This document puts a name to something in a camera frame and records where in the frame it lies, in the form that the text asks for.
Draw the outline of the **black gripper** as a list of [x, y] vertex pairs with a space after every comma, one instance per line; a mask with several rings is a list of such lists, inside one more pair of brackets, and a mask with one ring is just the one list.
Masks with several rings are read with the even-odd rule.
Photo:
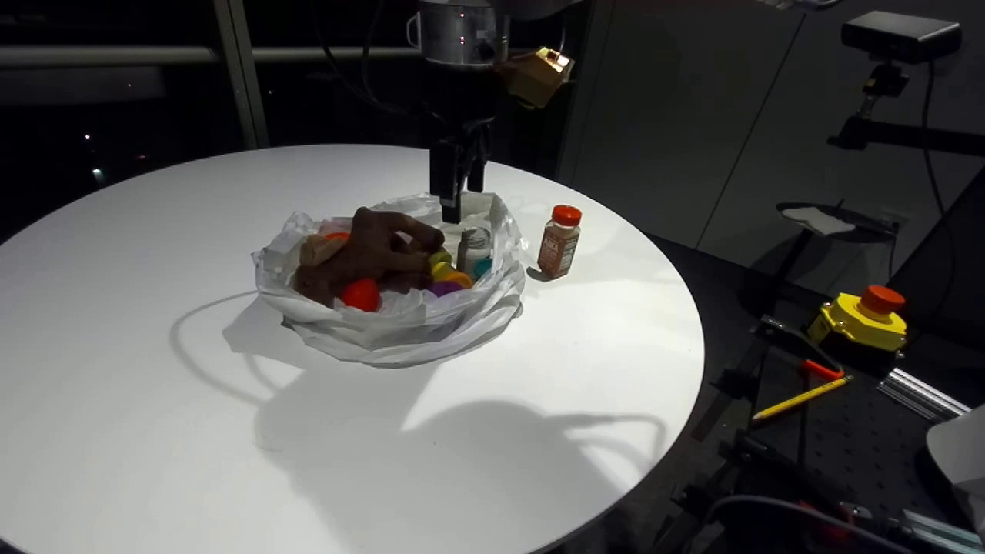
[[421, 65], [424, 139], [430, 144], [430, 195], [442, 219], [460, 219], [458, 148], [467, 155], [467, 190], [479, 195], [492, 142], [492, 119], [504, 95], [492, 68]]

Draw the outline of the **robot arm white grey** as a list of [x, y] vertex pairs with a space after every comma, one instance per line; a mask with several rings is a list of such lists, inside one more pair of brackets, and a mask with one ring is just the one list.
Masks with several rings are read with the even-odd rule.
[[574, 0], [417, 0], [405, 41], [424, 68], [429, 190], [446, 222], [460, 190], [482, 187], [488, 132], [504, 100], [542, 110], [572, 76], [561, 47], [513, 49], [513, 21], [561, 15]]

